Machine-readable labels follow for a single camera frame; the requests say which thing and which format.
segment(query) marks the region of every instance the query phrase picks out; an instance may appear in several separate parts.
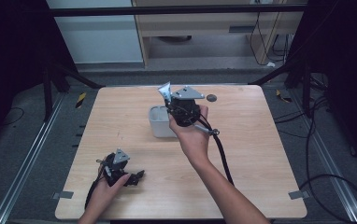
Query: human hand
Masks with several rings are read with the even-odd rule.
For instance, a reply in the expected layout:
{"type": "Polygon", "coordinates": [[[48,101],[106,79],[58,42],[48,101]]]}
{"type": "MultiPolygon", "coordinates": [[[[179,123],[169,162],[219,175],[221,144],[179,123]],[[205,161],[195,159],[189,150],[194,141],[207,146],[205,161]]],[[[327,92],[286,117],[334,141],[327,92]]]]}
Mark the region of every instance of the human hand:
{"type": "Polygon", "coordinates": [[[105,178],[101,178],[94,188],[92,197],[89,200],[84,214],[79,219],[79,223],[95,223],[100,215],[102,215],[102,213],[112,203],[112,200],[118,194],[123,185],[128,181],[129,177],[130,174],[121,176],[121,178],[118,179],[118,181],[111,187],[105,178]]]}
{"type": "MultiPolygon", "coordinates": [[[[199,107],[202,116],[207,119],[208,107],[205,105],[199,105],[199,107]]],[[[196,129],[193,125],[188,127],[178,126],[175,119],[170,114],[169,127],[178,137],[184,154],[194,167],[199,163],[208,161],[207,148],[209,135],[207,133],[196,129]]]]}

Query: forearm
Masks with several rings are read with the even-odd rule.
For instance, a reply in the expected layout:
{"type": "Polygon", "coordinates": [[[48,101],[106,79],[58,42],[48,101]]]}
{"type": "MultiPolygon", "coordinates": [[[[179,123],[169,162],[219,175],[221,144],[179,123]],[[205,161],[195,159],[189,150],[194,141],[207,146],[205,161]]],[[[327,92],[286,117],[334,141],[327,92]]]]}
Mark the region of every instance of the forearm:
{"type": "Polygon", "coordinates": [[[97,214],[92,214],[90,212],[85,212],[80,218],[78,224],[93,224],[96,223],[98,219],[97,214]]]}
{"type": "Polygon", "coordinates": [[[193,167],[219,206],[226,223],[268,223],[260,210],[229,183],[210,161],[193,162],[193,167]]]}

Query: black cable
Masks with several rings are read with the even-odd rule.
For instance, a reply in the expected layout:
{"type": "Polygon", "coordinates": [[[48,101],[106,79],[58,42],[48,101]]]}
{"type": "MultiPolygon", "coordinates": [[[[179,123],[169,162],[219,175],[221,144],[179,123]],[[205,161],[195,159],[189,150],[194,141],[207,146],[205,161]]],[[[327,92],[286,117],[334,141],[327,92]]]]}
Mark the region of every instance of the black cable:
{"type": "Polygon", "coordinates": [[[338,178],[340,180],[343,180],[345,182],[347,182],[348,184],[350,184],[350,186],[355,189],[357,191],[357,187],[351,183],[349,180],[345,179],[344,177],[342,176],[339,176],[339,175],[328,175],[328,174],[324,174],[324,175],[316,175],[316,176],[313,176],[313,177],[310,177],[310,171],[309,171],[309,141],[310,141],[310,136],[312,135],[312,130],[314,129],[315,127],[315,112],[316,112],[316,108],[319,104],[323,103],[324,101],[326,101],[326,99],[322,99],[321,101],[317,102],[315,101],[315,104],[314,106],[312,107],[313,109],[311,110],[311,123],[310,123],[310,127],[309,127],[309,132],[307,134],[307,143],[306,143],[306,171],[307,171],[307,181],[305,183],[303,183],[301,186],[300,186],[300,189],[302,189],[304,187],[304,185],[308,185],[309,187],[309,190],[313,196],[313,198],[315,199],[315,201],[318,203],[318,205],[324,209],[329,215],[331,215],[332,217],[335,217],[336,219],[340,220],[340,221],[344,221],[344,222],[347,222],[347,223],[357,223],[357,222],[353,222],[349,219],[346,219],[346,218],[343,218],[343,217],[340,217],[339,215],[333,213],[330,209],[328,209],[324,204],[321,203],[321,201],[318,199],[317,195],[315,194],[315,192],[313,191],[313,188],[312,188],[312,185],[311,185],[311,182],[315,179],[318,179],[318,178],[321,178],[321,177],[334,177],[334,178],[338,178]]]}
{"type": "Polygon", "coordinates": [[[333,5],[333,7],[331,8],[331,10],[328,12],[328,14],[323,18],[323,20],[321,21],[321,23],[319,23],[319,25],[313,30],[313,32],[307,36],[307,39],[304,41],[304,43],[299,47],[297,48],[297,50],[295,52],[293,52],[291,54],[291,57],[290,58],[294,58],[294,57],[297,57],[297,53],[300,52],[300,50],[302,48],[304,48],[306,45],[307,45],[307,42],[309,42],[313,36],[321,29],[321,27],[324,25],[324,23],[327,21],[327,19],[331,16],[331,14],[333,14],[334,12],[334,9],[336,9],[336,6],[338,5],[338,2],[340,0],[336,0],[335,4],[333,5]]]}
{"type": "Polygon", "coordinates": [[[290,113],[290,114],[286,114],[286,115],[279,116],[279,117],[274,118],[274,119],[286,118],[286,117],[289,117],[290,115],[293,115],[293,114],[296,114],[296,113],[302,113],[302,111],[298,110],[298,111],[292,112],[292,113],[290,113]]]}
{"type": "MultiPolygon", "coordinates": [[[[198,121],[204,125],[209,131],[213,131],[213,129],[211,128],[210,124],[208,123],[207,119],[201,114],[201,117],[205,120],[205,121],[202,121],[201,119],[199,119],[198,121]]],[[[222,147],[222,143],[220,141],[220,138],[217,136],[216,133],[212,134],[213,135],[213,138],[214,138],[214,141],[216,141],[216,144],[217,144],[217,147],[219,149],[219,152],[220,152],[220,156],[221,156],[221,161],[222,161],[222,166],[224,167],[224,171],[225,171],[225,174],[227,176],[227,179],[228,181],[234,186],[234,180],[233,178],[231,177],[231,172],[229,171],[229,167],[228,167],[228,162],[226,160],[226,157],[225,157],[225,152],[224,152],[224,148],[222,147]]]]}
{"type": "Polygon", "coordinates": [[[317,86],[318,89],[327,91],[327,86],[321,81],[317,80],[314,76],[310,75],[310,80],[317,86]]]}
{"type": "MultiPolygon", "coordinates": [[[[192,114],[190,113],[189,111],[187,111],[185,108],[181,107],[181,106],[178,106],[178,105],[170,105],[170,106],[174,106],[175,108],[178,108],[184,112],[186,112],[187,114],[192,114]]],[[[210,123],[207,121],[207,119],[205,118],[205,116],[203,116],[201,113],[199,113],[199,119],[197,119],[197,121],[199,121],[203,126],[205,126],[205,128],[207,128],[209,131],[212,132],[212,135],[213,135],[213,138],[214,138],[214,141],[216,142],[217,144],[217,147],[219,149],[219,152],[220,152],[220,156],[221,156],[221,161],[222,161],[222,166],[224,167],[224,171],[225,171],[225,174],[227,176],[227,179],[228,181],[234,186],[234,180],[233,178],[231,177],[231,172],[229,171],[229,167],[228,167],[228,162],[226,160],[226,157],[225,157],[225,152],[224,152],[224,148],[222,146],[222,143],[221,143],[221,140],[220,138],[217,136],[219,133],[216,133],[214,132],[214,130],[211,128],[211,125],[210,123]]]]}
{"type": "MultiPolygon", "coordinates": [[[[277,20],[275,20],[274,26],[272,27],[272,29],[275,29],[276,24],[277,24],[277,20]]],[[[268,59],[271,61],[271,63],[277,63],[277,62],[283,61],[283,60],[271,59],[271,58],[268,56],[268,52],[266,52],[266,45],[265,45],[265,42],[264,42],[264,39],[263,39],[263,35],[261,34],[261,29],[260,29],[260,12],[257,13],[257,20],[256,20],[256,22],[255,22],[255,24],[254,24],[254,29],[253,29],[253,31],[252,31],[252,33],[251,33],[251,35],[250,35],[250,48],[251,48],[251,51],[252,51],[254,57],[255,57],[255,51],[254,51],[254,48],[252,47],[252,36],[253,36],[253,34],[254,34],[256,28],[258,29],[258,33],[259,33],[259,35],[260,35],[261,42],[263,43],[264,53],[265,53],[266,58],[268,58],[268,59]]],[[[259,65],[267,65],[267,63],[260,63],[260,62],[258,62],[257,57],[255,57],[255,61],[256,61],[259,65]]]]}
{"type": "Polygon", "coordinates": [[[11,121],[11,122],[3,123],[3,124],[2,124],[3,126],[7,126],[7,125],[9,125],[9,124],[16,123],[16,122],[19,121],[21,118],[23,118],[23,116],[24,116],[24,110],[23,110],[22,108],[19,108],[19,107],[12,107],[12,108],[10,108],[10,110],[14,110],[14,109],[20,110],[20,111],[21,111],[21,115],[20,115],[17,119],[15,119],[15,120],[13,120],[13,121],[11,121]]]}
{"type": "Polygon", "coordinates": [[[102,167],[100,168],[100,171],[97,175],[97,178],[92,182],[92,185],[91,187],[89,188],[89,191],[88,191],[88,195],[86,196],[86,200],[85,200],[85,205],[84,205],[84,208],[86,209],[88,207],[88,203],[89,201],[91,200],[92,198],[92,194],[94,192],[94,189],[97,187],[97,184],[99,183],[99,181],[101,179],[103,179],[104,177],[100,177],[102,175],[102,173],[104,172],[104,169],[106,167],[106,162],[105,161],[100,161],[100,160],[97,160],[97,162],[100,162],[100,164],[102,165],[102,167]]]}
{"type": "Polygon", "coordinates": [[[292,121],[292,120],[295,120],[295,119],[298,119],[300,118],[301,116],[305,115],[305,113],[301,113],[297,116],[294,116],[292,118],[289,118],[289,119],[284,119],[284,120],[279,120],[279,121],[275,121],[276,124],[279,124],[279,123],[285,123],[285,122],[289,122],[289,121],[292,121]]]}
{"type": "Polygon", "coordinates": [[[289,50],[289,35],[286,35],[286,40],[284,42],[284,47],[283,49],[275,49],[275,46],[276,46],[276,43],[278,41],[278,37],[279,35],[277,35],[275,37],[275,40],[274,40],[274,44],[272,45],[272,52],[276,55],[276,56],[279,56],[279,57],[283,57],[283,61],[285,61],[285,58],[287,57],[287,54],[288,54],[288,50],[289,50]]]}
{"type": "Polygon", "coordinates": [[[284,131],[282,131],[282,130],[278,130],[278,132],[280,132],[280,133],[286,133],[286,134],[291,135],[291,136],[294,136],[294,137],[307,138],[306,136],[300,136],[300,135],[293,134],[293,133],[287,133],[287,132],[284,132],[284,131]]]}

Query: white cabinet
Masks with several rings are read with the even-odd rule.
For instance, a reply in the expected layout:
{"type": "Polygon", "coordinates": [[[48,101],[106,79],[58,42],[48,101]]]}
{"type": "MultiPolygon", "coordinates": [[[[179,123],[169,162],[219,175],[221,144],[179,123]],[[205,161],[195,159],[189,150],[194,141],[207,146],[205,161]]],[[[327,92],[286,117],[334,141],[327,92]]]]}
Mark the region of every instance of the white cabinet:
{"type": "MultiPolygon", "coordinates": [[[[251,0],[132,0],[135,7],[248,5],[251,0]]],[[[273,4],[306,3],[307,0],[273,0],[273,4]]],[[[258,62],[265,63],[276,35],[295,34],[302,12],[197,13],[136,16],[138,32],[147,64],[150,39],[170,35],[228,35],[231,28],[243,27],[252,34],[251,45],[258,62]]]]}
{"type": "MultiPolygon", "coordinates": [[[[130,7],[130,0],[47,0],[50,8],[130,7]]],[[[56,17],[77,66],[143,63],[134,16],[56,17]]]]}

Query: gray floor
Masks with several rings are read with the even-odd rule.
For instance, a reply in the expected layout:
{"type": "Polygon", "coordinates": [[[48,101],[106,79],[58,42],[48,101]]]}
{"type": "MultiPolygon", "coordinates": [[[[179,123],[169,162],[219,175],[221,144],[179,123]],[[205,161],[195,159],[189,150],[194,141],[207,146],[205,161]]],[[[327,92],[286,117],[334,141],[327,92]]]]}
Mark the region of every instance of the gray floor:
{"type": "MultiPolygon", "coordinates": [[[[152,43],[150,64],[147,68],[117,69],[108,73],[87,72],[83,75],[108,86],[160,85],[169,80],[174,84],[243,84],[262,77],[273,69],[255,62],[249,43],[243,35],[193,36],[191,41],[174,43],[166,43],[155,38],[152,43]]],[[[265,98],[274,118],[299,110],[296,103],[286,103],[277,97],[276,89],[280,89],[293,99],[298,92],[301,92],[301,88],[286,91],[281,83],[282,80],[284,76],[277,77],[263,86],[265,98]]],[[[69,93],[55,91],[53,94],[55,99],[63,95],[62,108],[10,211],[8,220],[11,223],[59,221],[54,216],[57,201],[51,196],[54,192],[63,189],[77,150],[76,145],[80,141],[77,134],[83,132],[82,125],[86,124],[97,94],[97,90],[90,89],[76,80],[69,78],[69,82],[72,85],[69,93]],[[77,99],[84,91],[87,93],[84,104],[76,109],[77,99]]],[[[312,92],[312,97],[315,99],[320,95],[318,91],[312,92]]],[[[42,86],[35,86],[18,94],[12,106],[21,108],[24,114],[21,117],[20,109],[12,109],[6,123],[20,119],[0,127],[0,203],[43,124],[42,86]]],[[[329,112],[328,106],[316,112],[316,126],[339,171],[357,186],[357,157],[350,155],[348,142],[336,124],[334,115],[329,112]]],[[[277,128],[297,183],[300,185],[307,179],[306,139],[303,138],[307,135],[306,123],[300,118],[278,124],[277,128]]],[[[310,144],[309,157],[312,175],[326,173],[325,164],[314,142],[310,144]]],[[[327,207],[340,216],[348,218],[331,180],[318,180],[312,186],[318,198],[327,207]]],[[[305,199],[305,202],[308,210],[305,218],[276,220],[275,223],[342,223],[324,212],[315,203],[313,197],[305,199]]]]}

